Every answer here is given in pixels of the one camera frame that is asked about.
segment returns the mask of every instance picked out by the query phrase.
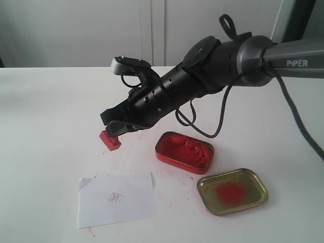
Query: table surface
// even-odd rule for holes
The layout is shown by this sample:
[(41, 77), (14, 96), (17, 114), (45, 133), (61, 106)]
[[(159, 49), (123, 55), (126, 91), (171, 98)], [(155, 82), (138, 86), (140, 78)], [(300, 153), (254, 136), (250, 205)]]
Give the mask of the table surface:
[[(170, 67), (156, 67), (163, 75)], [(284, 78), (305, 126), (324, 146), (324, 82)], [(207, 139), (171, 113), (153, 128), (120, 137), (110, 152), (98, 138), (100, 113), (127, 97), (110, 68), (0, 69), (1, 242), (323, 242), (324, 163), (296, 127), (279, 85), (234, 87), (223, 129)], [(196, 99), (197, 125), (214, 132), (223, 92)], [(188, 104), (182, 109), (190, 116)], [(265, 205), (217, 217), (196, 183), (202, 176), (158, 161), (166, 131), (213, 144), (207, 175), (249, 168), (269, 192)], [(76, 229), (80, 178), (151, 171), (158, 216)]]

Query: red ink pad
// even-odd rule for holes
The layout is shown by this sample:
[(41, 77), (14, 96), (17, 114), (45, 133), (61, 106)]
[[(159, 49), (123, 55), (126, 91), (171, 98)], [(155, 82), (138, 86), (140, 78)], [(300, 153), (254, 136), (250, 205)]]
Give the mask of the red ink pad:
[(214, 158), (211, 144), (175, 132), (164, 133), (155, 146), (162, 162), (195, 174), (208, 171)]
[(119, 147), (122, 145), (120, 141), (118, 140), (118, 136), (115, 137), (109, 137), (107, 134), (107, 131), (102, 131), (99, 135), (101, 141), (107, 146), (107, 148), (110, 151), (119, 149)]
[(261, 205), (268, 199), (262, 181), (249, 169), (203, 177), (197, 188), (206, 209), (218, 216)]

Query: metal tin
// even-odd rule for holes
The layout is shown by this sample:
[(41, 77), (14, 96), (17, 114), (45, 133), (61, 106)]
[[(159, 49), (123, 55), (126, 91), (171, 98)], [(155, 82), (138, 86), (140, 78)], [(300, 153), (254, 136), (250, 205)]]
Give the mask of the metal tin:
[[(189, 139), (191, 139), (191, 140), (193, 140), (195, 142), (198, 142), (199, 144), (205, 146), (207, 149), (210, 149), (210, 151), (212, 152), (212, 156), (211, 156), (210, 160), (206, 163), (206, 165), (203, 168), (198, 168), (198, 167), (189, 165), (188, 163), (186, 163), (186, 161), (179, 161), (179, 160), (176, 160), (174, 158), (171, 158), (171, 157), (168, 157), (168, 156), (162, 154), (160, 152), (160, 149), (159, 149), (161, 141), (165, 137), (172, 136), (172, 135), (179, 135), (179, 136), (182, 136), (184, 138), (189, 138)], [(166, 133), (164, 133), (160, 137), (159, 141), (157, 142), (157, 144), (155, 146), (155, 154), (156, 154), (156, 157), (160, 161), (165, 162), (165, 163), (170, 164), (170, 165), (173, 165), (175, 167), (181, 168), (183, 170), (186, 170), (186, 171), (189, 171), (189, 172), (192, 172), (192, 173), (195, 173), (195, 174), (199, 174), (199, 175), (202, 175), (202, 174), (204, 174), (204, 173), (206, 173), (208, 171), (208, 169), (210, 168), (211, 163), (213, 161), (214, 153), (215, 153), (215, 150), (214, 150), (213, 146), (210, 143), (201, 141), (199, 139), (191, 138), (191, 137), (188, 137), (188, 136), (183, 135), (183, 134), (175, 133), (175, 132), (166, 132)]]
[(268, 199), (266, 187), (249, 169), (203, 177), (197, 188), (206, 209), (217, 216), (258, 206)]

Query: gold tin lid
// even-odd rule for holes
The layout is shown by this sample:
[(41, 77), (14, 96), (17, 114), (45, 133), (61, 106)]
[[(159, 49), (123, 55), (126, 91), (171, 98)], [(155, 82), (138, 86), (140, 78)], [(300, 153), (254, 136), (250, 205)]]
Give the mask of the gold tin lid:
[(261, 205), (268, 199), (262, 181), (249, 169), (203, 177), (197, 188), (206, 209), (218, 216)]

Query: red stamp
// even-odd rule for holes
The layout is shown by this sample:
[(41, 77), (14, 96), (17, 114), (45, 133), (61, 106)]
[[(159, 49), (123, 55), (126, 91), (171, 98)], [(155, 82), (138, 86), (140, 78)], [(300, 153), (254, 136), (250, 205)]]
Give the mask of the red stamp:
[(123, 197), (124, 197), (123, 195), (120, 195), (118, 193), (113, 192), (110, 195), (110, 198), (108, 199), (108, 201), (119, 203), (122, 200)]

